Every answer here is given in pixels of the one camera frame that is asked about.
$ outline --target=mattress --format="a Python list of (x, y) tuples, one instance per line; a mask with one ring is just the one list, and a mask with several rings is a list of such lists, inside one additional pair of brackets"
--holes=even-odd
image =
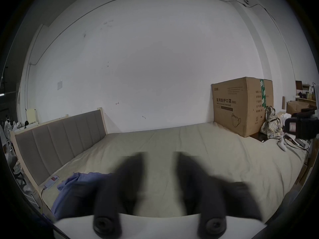
[(137, 207), (138, 216), (185, 215), (178, 198), (173, 153), (184, 151), (195, 156), (209, 174), (228, 181), (246, 182), (260, 207), (263, 221), (275, 213), (292, 188), (306, 155), (305, 151), (290, 147), (286, 152), (282, 151), (274, 139), (261, 143), (251, 137), (243, 138), (215, 122), (112, 133), (53, 174), (59, 176), (59, 180), (43, 191), (44, 202), (51, 208), (59, 194), (57, 185), (74, 172), (110, 173), (123, 158), (140, 151), (147, 154), (143, 200)]

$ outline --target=wire on wall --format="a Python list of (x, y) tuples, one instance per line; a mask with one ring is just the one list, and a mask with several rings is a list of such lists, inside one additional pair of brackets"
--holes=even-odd
[[(38, 61), (37, 61), (36, 63), (34, 63), (34, 64), (30, 63), (30, 57), (29, 57), (29, 62), (28, 62), (28, 64), (29, 64), (29, 71), (28, 71), (28, 70), (26, 71), (26, 75), (27, 75), (27, 72), (30, 72), (30, 66), (31, 66), (31, 65), (34, 66), (34, 65), (37, 65), (37, 64), (38, 64), (38, 62), (40, 61), (40, 59), (42, 58), (42, 56), (44, 55), (44, 53), (49, 49), (49, 47), (52, 45), (52, 43), (53, 43), (64, 31), (66, 31), (70, 26), (72, 26), (75, 22), (77, 22), (78, 20), (80, 20), (81, 18), (83, 18), (85, 15), (91, 13), (92, 11), (94, 11), (94, 10), (96, 10), (96, 9), (98, 9), (98, 8), (100, 8), (100, 7), (102, 7), (102, 6), (106, 5), (106, 4), (108, 4), (108, 3), (114, 2), (114, 1), (117, 1), (117, 0), (111, 0), (111, 1), (105, 2), (105, 3), (103, 3), (103, 4), (101, 4), (101, 5), (97, 6), (97, 7), (95, 7), (94, 9), (88, 11), (87, 13), (83, 14), (81, 17), (79, 17), (79, 18), (76, 19), (75, 21), (73, 21), (73, 22), (72, 22), (69, 26), (67, 26), (60, 34), (58, 34), (57, 37), (54, 38), (54, 40), (53, 40), (53, 41), (49, 44), (49, 46), (44, 50), (44, 52), (42, 53), (42, 55), (40, 56), (40, 58), (38, 59)], [(249, 6), (249, 5), (248, 5), (248, 0), (243, 0), (244, 2), (240, 2), (240, 1), (238, 1), (238, 0), (230, 0), (230, 1), (227, 1), (227, 0), (219, 0), (219, 1), (225, 2), (225, 3), (238, 2), (238, 3), (242, 4), (243, 6), (245, 6), (245, 7), (247, 7), (247, 8), (253, 8), (253, 7), (258, 6), (258, 5), (261, 6), (261, 7), (267, 12), (267, 14), (270, 16), (270, 18), (271, 18), (272, 21), (274, 22), (275, 26), (277, 27), (277, 29), (278, 29), (278, 31), (279, 31), (279, 33), (280, 33), (280, 35), (281, 35), (281, 38), (282, 38), (282, 40), (283, 40), (284, 43), (285, 43), (285, 46), (286, 46), (286, 49), (287, 49), (287, 52), (288, 52), (288, 55), (289, 55), (289, 58), (290, 58), (291, 66), (292, 66), (292, 68), (293, 68), (293, 63), (292, 63), (292, 60), (291, 60), (291, 57), (290, 57), (290, 54), (289, 54), (289, 51), (288, 51), (286, 42), (285, 42), (285, 40), (284, 40), (284, 38), (283, 38), (283, 36), (282, 36), (282, 34), (281, 34), (281, 32), (280, 32), (280, 30), (279, 30), (277, 24), (275, 23), (275, 19), (274, 19), (273, 16), (266, 10), (265, 7), (263, 7), (263, 6), (262, 6), (261, 4), (259, 4), (259, 3), (255, 4), (255, 5), (252, 5), (252, 6)]]
[[(244, 5), (245, 7), (248, 7), (248, 8), (253, 8), (253, 7), (257, 6), (257, 5), (261, 6), (261, 7), (267, 12), (267, 14), (271, 17), (271, 19), (272, 19), (273, 23), (275, 24), (275, 26), (276, 26), (276, 28), (277, 28), (277, 30), (278, 30), (278, 32), (279, 32), (279, 34), (280, 34), (282, 40), (284, 41), (284, 44), (285, 44), (285, 46), (286, 46), (286, 49), (287, 49), (287, 52), (288, 52), (288, 56), (289, 56), (289, 59), (290, 59), (291, 67), (292, 67), (292, 69), (293, 69), (293, 62), (292, 62), (292, 60), (291, 60), (291, 56), (290, 56), (290, 54), (289, 54), (289, 50), (288, 50), (287, 44), (286, 44), (285, 39), (284, 39), (284, 37), (282, 36), (282, 34), (281, 34), (281, 32), (280, 32), (280, 30), (279, 30), (279, 28), (278, 28), (278, 26), (277, 26), (277, 24), (276, 24), (276, 22), (275, 22), (275, 21), (276, 21), (275, 18), (274, 18), (274, 17), (267, 11), (267, 9), (266, 9), (264, 6), (262, 6), (260, 3), (257, 3), (257, 4), (255, 4), (255, 5), (253, 5), (253, 6), (247, 6), (246, 4), (243, 4), (243, 5)], [(295, 83), (296, 83), (296, 76), (295, 76), (295, 70), (294, 70), (294, 69), (293, 69), (293, 77), (294, 77)]]

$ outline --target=plaid blanket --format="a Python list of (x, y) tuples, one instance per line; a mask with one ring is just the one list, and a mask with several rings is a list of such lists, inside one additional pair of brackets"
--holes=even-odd
[(284, 132), (282, 130), (283, 124), (276, 115), (276, 110), (272, 106), (266, 106), (265, 109), (265, 119), (266, 121), (261, 126), (261, 133), (267, 135), (268, 139), (280, 139), (284, 136)]

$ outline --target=mask illustration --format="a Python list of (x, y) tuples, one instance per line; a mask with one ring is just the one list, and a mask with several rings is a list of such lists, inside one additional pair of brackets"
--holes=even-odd
[(236, 117), (234, 114), (232, 114), (232, 123), (234, 127), (237, 127), (241, 122), (241, 118)]

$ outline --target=gray headboard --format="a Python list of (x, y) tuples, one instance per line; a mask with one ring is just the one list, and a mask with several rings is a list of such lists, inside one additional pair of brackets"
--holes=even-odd
[(40, 185), (106, 134), (102, 113), (96, 110), (37, 126), (15, 139), (23, 162)]

